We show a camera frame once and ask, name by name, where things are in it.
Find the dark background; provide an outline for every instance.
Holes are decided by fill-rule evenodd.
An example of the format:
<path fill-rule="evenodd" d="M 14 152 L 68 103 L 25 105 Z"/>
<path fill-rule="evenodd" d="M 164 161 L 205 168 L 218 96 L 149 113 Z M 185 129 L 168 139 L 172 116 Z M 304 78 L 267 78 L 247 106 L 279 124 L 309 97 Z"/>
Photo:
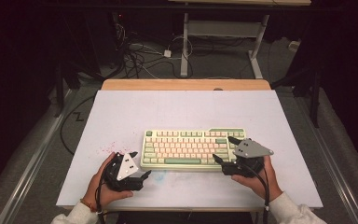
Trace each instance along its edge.
<path fill-rule="evenodd" d="M 312 4 L 329 7 L 342 2 Z M 313 21 L 309 16 L 284 12 L 271 16 L 265 39 L 272 42 L 283 36 L 292 40 L 303 37 L 288 76 L 310 62 L 321 62 L 313 64 L 317 64 L 315 69 L 322 75 L 322 87 L 358 151 L 358 1 L 348 3 L 342 14 L 318 15 Z M 156 13 L 146 19 L 138 12 L 128 16 L 126 22 L 132 22 L 133 29 L 144 35 L 156 39 L 163 36 L 162 41 L 169 41 L 172 34 L 178 35 L 182 29 L 182 18 Z M 58 62 L 71 59 L 98 72 L 98 59 L 85 24 L 81 14 L 72 13 L 64 21 L 61 14 L 34 7 L 31 0 L 0 1 L 0 174 L 21 140 L 49 107 L 48 93 L 55 84 Z M 70 79 L 75 70 L 65 71 L 70 74 L 65 78 Z M 303 79 L 300 77 L 291 85 Z"/>

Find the mechanical keyboard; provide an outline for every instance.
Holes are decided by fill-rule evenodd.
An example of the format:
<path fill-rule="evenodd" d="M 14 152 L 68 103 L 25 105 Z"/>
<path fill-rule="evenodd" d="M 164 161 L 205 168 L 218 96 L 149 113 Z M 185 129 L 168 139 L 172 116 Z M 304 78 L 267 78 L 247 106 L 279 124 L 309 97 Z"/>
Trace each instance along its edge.
<path fill-rule="evenodd" d="M 147 130 L 141 151 L 145 170 L 221 171 L 213 154 L 224 161 L 236 159 L 228 137 L 246 137 L 242 128 L 205 130 Z"/>

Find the space bar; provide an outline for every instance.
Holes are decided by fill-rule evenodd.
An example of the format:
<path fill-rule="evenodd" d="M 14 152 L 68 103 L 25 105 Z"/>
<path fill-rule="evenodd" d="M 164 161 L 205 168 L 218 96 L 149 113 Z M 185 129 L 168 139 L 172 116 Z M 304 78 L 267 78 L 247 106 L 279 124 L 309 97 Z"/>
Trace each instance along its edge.
<path fill-rule="evenodd" d="M 165 164 L 201 164 L 200 159 L 165 159 Z"/>

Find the wristband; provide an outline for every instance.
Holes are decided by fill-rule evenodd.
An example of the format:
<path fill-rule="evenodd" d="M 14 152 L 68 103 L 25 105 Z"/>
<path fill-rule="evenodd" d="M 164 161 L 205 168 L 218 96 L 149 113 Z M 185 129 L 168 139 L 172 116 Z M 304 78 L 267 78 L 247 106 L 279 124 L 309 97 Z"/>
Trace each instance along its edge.
<path fill-rule="evenodd" d="M 92 207 L 91 203 L 87 203 L 84 199 L 80 199 L 80 202 L 86 205 L 92 213 L 97 212 L 97 209 Z"/>

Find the hand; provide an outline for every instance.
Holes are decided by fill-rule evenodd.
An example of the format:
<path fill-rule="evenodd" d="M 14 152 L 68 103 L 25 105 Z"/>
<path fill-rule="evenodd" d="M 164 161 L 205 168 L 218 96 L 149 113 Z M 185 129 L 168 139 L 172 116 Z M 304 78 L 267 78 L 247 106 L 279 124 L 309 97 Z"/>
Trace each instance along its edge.
<path fill-rule="evenodd" d="M 97 174 L 95 174 L 91 181 L 89 182 L 89 187 L 87 189 L 86 194 L 83 197 L 83 200 L 86 203 L 91 203 L 93 208 L 97 208 L 97 203 L 95 202 L 95 190 L 98 188 L 100 184 L 101 175 L 103 173 L 103 169 L 108 162 L 110 162 L 116 156 L 115 153 L 112 153 L 101 165 L 100 169 L 98 170 Z M 109 189 L 105 184 L 101 185 L 101 197 L 100 197 L 100 204 L 101 207 L 104 207 L 110 204 L 113 201 L 125 199 L 132 197 L 133 193 L 129 190 L 124 190 L 121 192 L 113 191 Z"/>
<path fill-rule="evenodd" d="M 272 167 L 271 158 L 269 156 L 264 157 L 264 169 L 266 170 L 266 172 L 264 172 L 264 170 L 262 170 L 262 171 L 260 171 L 259 175 L 267 184 L 267 180 L 266 180 L 266 173 L 267 173 L 268 186 L 269 186 L 269 201 L 271 202 L 274 199 L 276 199 L 278 196 L 280 196 L 282 194 L 282 191 L 278 186 L 278 181 L 277 181 L 277 177 L 275 175 L 275 170 Z M 263 184 L 261 184 L 260 180 L 257 179 L 257 177 L 249 178 L 249 177 L 244 177 L 242 175 L 233 175 L 231 177 L 231 179 L 252 189 L 252 191 L 255 194 L 257 194 L 261 198 L 265 199 L 265 197 L 266 197 L 265 189 L 263 187 Z"/>

